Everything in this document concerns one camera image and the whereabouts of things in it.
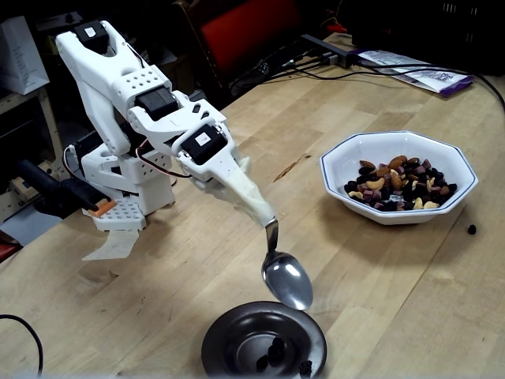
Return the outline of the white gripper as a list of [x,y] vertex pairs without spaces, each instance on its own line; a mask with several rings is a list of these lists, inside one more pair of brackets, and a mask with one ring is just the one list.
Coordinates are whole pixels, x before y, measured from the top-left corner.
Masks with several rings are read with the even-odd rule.
[[192,175],[195,180],[204,185],[211,179],[216,180],[228,190],[240,184],[245,178],[245,173],[234,160],[234,148],[222,147],[220,150],[197,149],[189,152],[180,148],[178,160],[182,167]]

